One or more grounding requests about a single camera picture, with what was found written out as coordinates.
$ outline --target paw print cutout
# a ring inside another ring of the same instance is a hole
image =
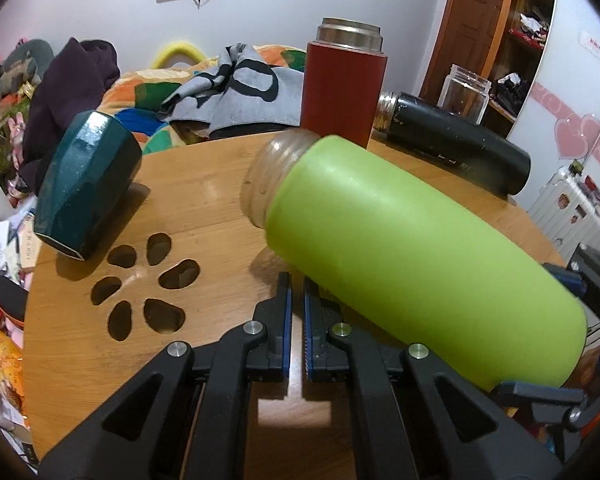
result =
[[[165,233],[156,233],[146,243],[146,262],[150,267],[160,265],[171,252],[171,238]],[[110,266],[122,269],[133,269],[138,262],[138,254],[130,245],[113,248],[107,255]],[[185,288],[196,281],[200,275],[200,266],[195,260],[182,260],[171,269],[167,269],[158,277],[157,285],[166,290]],[[107,276],[93,285],[91,303],[100,305],[108,300],[122,287],[122,280],[115,276]],[[131,303],[120,300],[113,307],[107,320],[107,331],[116,341],[124,341],[132,329]],[[144,321],[157,333],[171,334],[177,332],[185,322],[184,310],[174,304],[156,298],[144,300],[142,308]]]

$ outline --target green water bottle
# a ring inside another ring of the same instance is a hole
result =
[[[449,197],[341,137],[276,136],[241,192],[280,257],[485,390],[561,386],[586,337],[578,300]]]

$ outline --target gray cloth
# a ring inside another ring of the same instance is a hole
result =
[[[265,123],[260,131],[298,126],[303,77],[292,68],[267,65],[252,46],[238,43],[220,52],[217,66],[180,86],[162,103],[162,110],[169,122],[208,123],[211,138],[218,138],[218,130],[244,124]]]

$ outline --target round wooden tabletop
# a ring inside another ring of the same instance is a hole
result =
[[[286,265],[266,247],[264,232],[249,223],[239,204],[242,178],[271,136],[216,140],[146,156],[96,254],[78,262],[43,248],[27,305],[24,351],[27,410],[40,457],[168,343],[213,342],[251,319],[256,303],[274,294],[277,274]],[[513,203],[377,140],[368,148],[470,209],[536,260],[562,263]],[[171,251],[151,266],[147,240],[157,233],[170,237]],[[131,268],[107,261],[120,245],[137,253]],[[181,289],[161,288],[158,277],[186,259],[199,263],[199,278]],[[94,285],[109,276],[120,280],[120,290],[93,304]],[[299,278],[294,276],[294,291],[300,290]],[[158,333],[145,321],[149,299],[184,311],[184,324],[175,334]],[[120,342],[107,327],[122,301],[130,303],[132,328]],[[267,395],[271,384],[252,389],[244,477],[355,478],[344,386],[303,380],[301,320],[294,317],[284,399]]]

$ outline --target door frame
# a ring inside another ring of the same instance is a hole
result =
[[[493,40],[491,41],[491,46],[487,54],[487,59],[485,60],[484,66],[482,67],[482,71],[480,72],[480,76],[482,77],[488,78],[489,74],[491,73],[491,69],[493,68],[493,64],[495,62],[498,50],[500,49],[500,43],[502,42],[502,37],[504,35],[504,29],[507,25],[507,19],[509,17],[509,12],[511,8],[511,1],[512,0],[502,0],[500,15],[496,23],[496,28],[493,31]],[[431,59],[429,61],[429,67],[427,68],[427,73],[424,76],[424,81],[418,94],[420,97],[423,97],[423,95],[426,94],[427,90],[429,89],[431,77],[433,76],[435,65],[438,62],[440,50],[442,49],[443,39],[446,34],[446,29],[449,25],[449,17],[451,16],[451,8],[453,6],[453,3],[454,0],[446,0],[445,12],[442,16],[442,21],[440,22],[438,38],[436,39],[436,44],[433,48],[433,53],[431,54]]]
[[[429,89],[431,77],[433,76],[433,69],[438,62],[438,56],[440,56],[440,50],[442,49],[442,40],[445,37],[446,28],[449,25],[449,17],[451,15],[451,7],[453,6],[453,3],[454,0],[446,0],[445,12],[442,15],[442,21],[440,22],[440,30],[438,31],[436,44],[433,47],[433,53],[431,54],[431,59],[429,60],[429,67],[427,68],[427,73],[424,76],[424,81],[422,82],[422,86],[420,88],[420,97],[423,97],[423,95],[426,94],[427,90]]]

